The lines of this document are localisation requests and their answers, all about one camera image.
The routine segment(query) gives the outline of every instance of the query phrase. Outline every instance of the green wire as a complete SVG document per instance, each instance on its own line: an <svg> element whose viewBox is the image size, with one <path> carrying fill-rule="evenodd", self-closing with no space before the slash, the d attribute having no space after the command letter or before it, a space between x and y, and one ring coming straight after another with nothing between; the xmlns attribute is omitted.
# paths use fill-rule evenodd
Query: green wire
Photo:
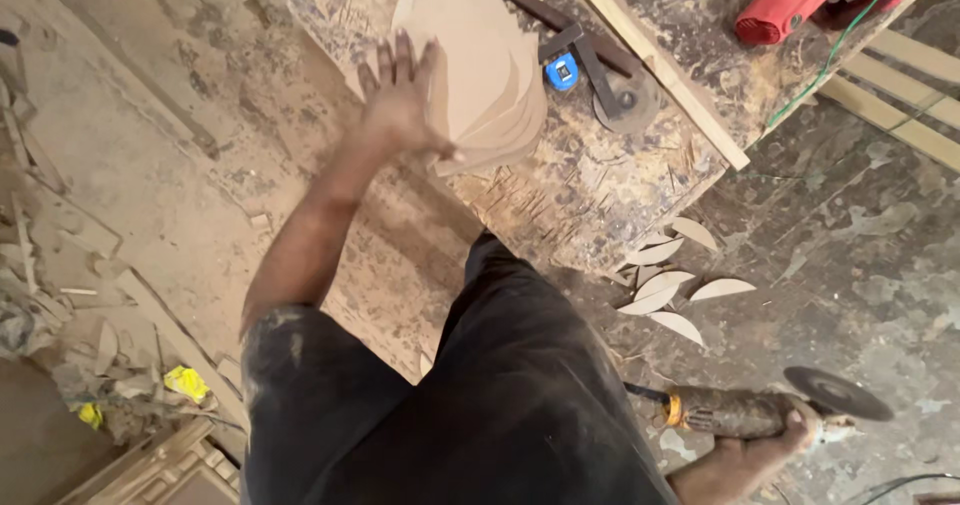
<svg viewBox="0 0 960 505"><path fill-rule="evenodd" d="M864 8L863 11L860 12L860 14L857 15L856 18L852 20L849 23L849 25L846 26L843 33L840 34L840 38L837 38L837 41L833 43L833 48L830 50L830 55L826 57L826 61L823 62L823 66L820 69L820 73L817 74L817 78L814 79L812 83L807 85L806 88L803 89L799 94L794 96L793 99L791 99L785 106L783 106L782 109L774 113L773 117L767 120L767 126L766 126L767 129L772 127L776 121L778 121L781 117L783 117L784 114L787 111L789 111L791 107L795 106L804 95L806 95L807 93L810 93L810 90L816 87L817 83L820 83L820 81L824 78L824 76L827 75L827 70L830 69L831 63L834 62L834 56L836 55L837 50L840 49L840 44L843 43L843 39L847 37L847 33L849 33L850 30L853 29L856 24L860 23L860 20L863 19L863 16L867 15L867 12L873 9L874 5L876 5L878 1L879 0L873 0L873 2L871 2L869 6ZM763 133L760 134L759 138L756 138L756 141L761 140L761 138L763 137Z"/></svg>

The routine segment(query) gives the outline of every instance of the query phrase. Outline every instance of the power cord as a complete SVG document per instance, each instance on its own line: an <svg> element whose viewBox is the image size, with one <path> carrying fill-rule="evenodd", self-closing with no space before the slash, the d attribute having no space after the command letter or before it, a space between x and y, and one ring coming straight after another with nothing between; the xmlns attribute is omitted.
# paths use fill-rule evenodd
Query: power cord
<svg viewBox="0 0 960 505"><path fill-rule="evenodd" d="M880 0L872 0L872 1L870 2L870 4L867 5L866 8L864 8L859 14L857 14L857 16L856 16L855 18L853 18L852 21L849 22L849 24L846 26L846 28L844 29L844 31L843 31L842 33L840 33L840 37L837 38L837 41L833 43L833 47L830 48L830 54L826 57L826 60L823 61L823 64L822 64L822 66L820 67L820 72L817 73L817 76L813 79L813 81L810 82L809 85L807 85L806 87L804 87L803 90L799 92L799 94L797 94L797 95L795 95L793 98L791 98L790 101L788 101L785 106L783 106L783 107L780 108L778 111L776 111L776 113L774 113L773 116L770 117L769 120L767 120L767 123L766 123L766 125L764 126L763 131L760 132L759 137L757 137L756 140L754 140L753 143L750 144L750 147L752 147L752 146L756 145L758 142L760 142L760 141L763 139L763 137L766 135L767 129L769 129L770 127L772 127L772 126L774 125L774 123L776 123L777 121L780 120L780 118L784 117L784 115L786 114L787 111L789 111L791 108L793 108L793 106L796 106L797 103L800 101L801 98L803 98L803 97L806 96L808 93L810 93L810 91L811 91L814 87L816 87L816 86L823 80L824 76L827 75L827 71L828 71L828 70L830 69L830 67L831 67L831 63L834 62L834 57L836 56L837 51L840 49L840 46L843 44L844 39L847 38L847 34L848 34L858 23L860 23L860 20L862 20L863 17L866 16L867 13L870 12L870 10L872 10L872 9L874 8L874 6L875 6L879 1L880 1ZM920 113L914 115L914 116L911 117L911 118L908 118L907 120L904 120L904 121L901 122L900 124L902 125L903 123L906 123L907 121L912 120L912 119L918 117L919 115L920 115ZM812 175L807 175L807 176L772 175L772 174L766 174L766 173L741 173L741 172L738 172L736 175L737 175L738 177L763 178L763 179L774 179L774 180L811 180L811 179L814 179L814 178L818 178L818 177L822 176L823 174L825 174L826 172L828 172L828 171L832 170L833 168L837 167L837 165L839 165L841 162L843 162L846 158L847 158L847 156L843 156L843 157L841 157L839 160L837 160L836 163L834 163L832 166L827 167L826 169L823 169L823 170L820 171L819 173L814 173L814 174L812 174Z"/></svg>
<svg viewBox="0 0 960 505"><path fill-rule="evenodd" d="M900 477L898 479L893 479L882 484L878 484L873 487L869 487L864 491L861 491L854 497L847 499L843 505L870 505L878 499L883 498L884 496L890 494L894 490L904 486L906 484L912 483L914 481L920 481L924 479L952 479L954 481L960 481L960 477L956 475L951 475L949 473L924 473L923 475L912 475L909 477ZM866 501L856 501L861 497L866 497Z"/></svg>

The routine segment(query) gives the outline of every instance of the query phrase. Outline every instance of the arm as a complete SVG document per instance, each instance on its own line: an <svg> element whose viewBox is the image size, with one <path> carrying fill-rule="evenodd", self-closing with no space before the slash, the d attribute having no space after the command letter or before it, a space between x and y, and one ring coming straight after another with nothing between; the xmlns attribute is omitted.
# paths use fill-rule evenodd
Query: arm
<svg viewBox="0 0 960 505"><path fill-rule="evenodd" d="M786 426L777 437L717 437L713 450L667 475L680 504L727 505L750 496L813 442L814 429L799 411L787 415Z"/></svg>
<svg viewBox="0 0 960 505"><path fill-rule="evenodd" d="M378 83L371 68L357 69L366 107L360 124L343 137L332 160L287 219L246 291L240 337L271 309L283 304L323 304L340 262L347 232L367 188L387 162L404 151L432 149L453 155L452 143L426 123L436 41L414 64L410 38L396 34L377 46Z"/></svg>

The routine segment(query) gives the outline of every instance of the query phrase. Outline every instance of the blue tape measure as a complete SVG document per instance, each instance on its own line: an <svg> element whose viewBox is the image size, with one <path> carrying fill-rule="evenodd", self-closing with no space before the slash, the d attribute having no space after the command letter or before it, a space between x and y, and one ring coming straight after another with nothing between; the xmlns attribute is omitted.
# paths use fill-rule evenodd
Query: blue tape measure
<svg viewBox="0 0 960 505"><path fill-rule="evenodd" d="M558 91L566 91L577 82L580 70L573 53L564 53L546 65L546 79Z"/></svg>

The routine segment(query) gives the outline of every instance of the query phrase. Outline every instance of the angle grinder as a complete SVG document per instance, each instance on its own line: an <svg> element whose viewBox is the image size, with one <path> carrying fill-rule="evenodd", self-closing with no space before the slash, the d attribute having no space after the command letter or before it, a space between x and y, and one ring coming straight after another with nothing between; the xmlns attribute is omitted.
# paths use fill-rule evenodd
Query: angle grinder
<svg viewBox="0 0 960 505"><path fill-rule="evenodd" d="M894 413L866 389L825 371L790 366L783 376L806 399L790 392L677 386L666 391L624 383L627 392L658 402L666 425L750 440L780 435L798 410L816 425L817 443L858 434L856 419L887 422Z"/></svg>

